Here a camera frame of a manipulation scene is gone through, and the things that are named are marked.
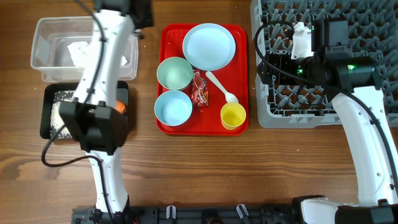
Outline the white napkin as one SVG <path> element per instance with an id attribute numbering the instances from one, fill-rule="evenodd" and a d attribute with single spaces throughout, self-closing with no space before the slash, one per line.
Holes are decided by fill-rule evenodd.
<path id="1" fill-rule="evenodd" d="M 120 66 L 123 66 L 123 65 L 125 65 L 125 64 L 127 64 L 127 59 L 126 59 L 126 57 L 125 57 L 125 56 L 122 56 L 122 57 L 121 57 L 121 63 L 120 63 Z"/>
<path id="2" fill-rule="evenodd" d="M 89 43 L 85 41 L 72 42 L 68 46 L 68 50 L 74 66 L 84 67 L 90 51 Z"/>

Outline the orange carrot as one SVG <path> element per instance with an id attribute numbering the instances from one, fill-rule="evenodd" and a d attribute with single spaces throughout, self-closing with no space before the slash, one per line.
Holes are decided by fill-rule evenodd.
<path id="1" fill-rule="evenodd" d="M 127 113 L 127 105 L 124 102 L 117 100 L 116 101 L 116 110 L 121 114 L 126 114 Z"/>

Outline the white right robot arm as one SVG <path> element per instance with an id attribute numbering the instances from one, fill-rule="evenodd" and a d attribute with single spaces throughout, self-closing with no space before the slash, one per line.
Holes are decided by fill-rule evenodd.
<path id="1" fill-rule="evenodd" d="M 397 149 L 384 111 L 379 72 L 370 57 L 355 57 L 348 22 L 340 18 L 312 23 L 310 38 L 298 42 L 291 26 L 295 70 L 302 83 L 322 86 L 343 125 L 358 182 L 358 204 L 338 203 L 322 195 L 296 197 L 296 223 L 396 223 Z"/>

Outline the red snack wrapper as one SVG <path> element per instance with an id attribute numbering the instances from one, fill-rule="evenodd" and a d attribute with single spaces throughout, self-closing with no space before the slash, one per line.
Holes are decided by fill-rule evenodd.
<path id="1" fill-rule="evenodd" d="M 193 71 L 191 99 L 194 106 L 209 106 L 207 83 L 206 80 L 201 76 L 200 71 L 197 69 Z"/>

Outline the light blue bowl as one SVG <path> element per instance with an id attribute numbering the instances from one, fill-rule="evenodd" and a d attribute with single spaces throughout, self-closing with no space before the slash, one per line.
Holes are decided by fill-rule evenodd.
<path id="1" fill-rule="evenodd" d="M 193 105 L 190 97 L 182 91 L 169 90 L 155 101 L 156 118 L 167 126 L 180 126 L 191 116 Z"/>

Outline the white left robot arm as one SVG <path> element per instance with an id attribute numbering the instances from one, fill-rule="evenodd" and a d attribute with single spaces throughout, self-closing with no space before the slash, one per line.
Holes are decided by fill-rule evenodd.
<path id="1" fill-rule="evenodd" d="M 91 163 L 97 199 L 95 223 L 130 223 L 129 196 L 121 171 L 121 149 L 127 139 L 127 116 L 116 109 L 123 50 L 128 38 L 153 25 L 150 1 L 95 1 L 92 50 L 71 102 L 60 116 Z"/>

